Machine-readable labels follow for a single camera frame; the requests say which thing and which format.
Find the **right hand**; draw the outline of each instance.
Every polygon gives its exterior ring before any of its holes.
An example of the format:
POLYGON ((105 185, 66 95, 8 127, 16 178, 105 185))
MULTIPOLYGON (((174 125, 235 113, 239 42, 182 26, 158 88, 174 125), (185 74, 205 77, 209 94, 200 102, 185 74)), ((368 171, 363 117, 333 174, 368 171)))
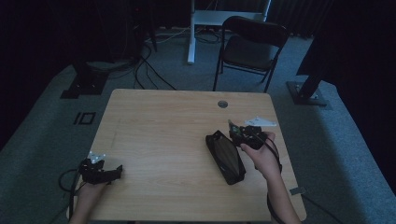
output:
MULTIPOLYGON (((273 144, 275 140, 275 134, 266 134, 272 141, 267 139, 265 142, 270 147, 276 148, 273 144)), ((262 147, 258 150, 255 150, 246 144, 241 144, 241 148, 253 160, 254 165, 262 173, 265 179, 268 180, 280 176, 279 165, 277 163, 276 157, 266 145, 262 145, 262 147)))

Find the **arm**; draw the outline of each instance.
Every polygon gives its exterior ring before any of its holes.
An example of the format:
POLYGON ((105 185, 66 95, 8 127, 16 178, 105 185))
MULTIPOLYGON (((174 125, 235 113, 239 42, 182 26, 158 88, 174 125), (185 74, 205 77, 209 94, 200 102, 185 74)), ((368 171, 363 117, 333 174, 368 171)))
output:
MULTIPOLYGON (((275 134, 267 134, 268 138, 274 141, 275 134)), ((275 148, 270 140, 267 139, 266 143, 272 148, 275 148)), ((259 150, 255 150, 246 144, 241 144, 241 148, 249 155, 257 169, 267 180, 268 196, 276 214, 285 223, 301 223, 291 204, 274 154, 266 146, 262 146, 259 150)))
POLYGON ((86 183, 78 191, 78 201, 74 215, 70 218, 69 224, 86 224, 90 218, 91 211, 99 202, 103 195, 106 183, 89 184, 86 183))

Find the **chair seat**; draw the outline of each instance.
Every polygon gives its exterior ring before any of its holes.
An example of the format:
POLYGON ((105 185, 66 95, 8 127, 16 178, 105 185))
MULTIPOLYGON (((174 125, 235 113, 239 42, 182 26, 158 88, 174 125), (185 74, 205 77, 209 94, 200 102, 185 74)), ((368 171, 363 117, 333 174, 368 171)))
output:
POLYGON ((238 35, 228 40, 223 61, 228 64, 262 71, 271 69, 271 46, 247 41, 238 35))

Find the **chair backrest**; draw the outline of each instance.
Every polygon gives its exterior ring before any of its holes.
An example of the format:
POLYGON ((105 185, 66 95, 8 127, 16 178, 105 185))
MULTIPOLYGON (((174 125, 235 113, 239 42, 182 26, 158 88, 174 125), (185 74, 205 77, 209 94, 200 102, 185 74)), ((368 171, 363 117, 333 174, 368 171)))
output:
POLYGON ((240 16, 231 16, 222 24, 222 31, 230 30, 241 37, 263 44, 283 48, 289 38, 285 27, 266 21, 256 21, 240 16))

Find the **stand base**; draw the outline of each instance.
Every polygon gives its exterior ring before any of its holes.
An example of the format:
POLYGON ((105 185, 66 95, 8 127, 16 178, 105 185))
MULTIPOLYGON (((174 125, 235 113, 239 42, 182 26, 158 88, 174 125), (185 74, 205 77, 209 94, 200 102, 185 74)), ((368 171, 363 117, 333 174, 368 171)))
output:
POLYGON ((293 101, 296 105, 320 105, 320 106, 326 106, 328 103, 323 99, 321 93, 319 90, 316 90, 314 94, 308 98, 301 98, 298 93, 300 88, 304 85, 303 82, 294 82, 294 81, 288 81, 286 82, 288 85, 291 97, 293 98, 293 101))
POLYGON ((92 84, 88 87, 79 85, 78 77, 75 77, 69 90, 62 93, 61 99, 77 99, 80 95, 100 95, 106 85, 108 73, 96 75, 92 84))

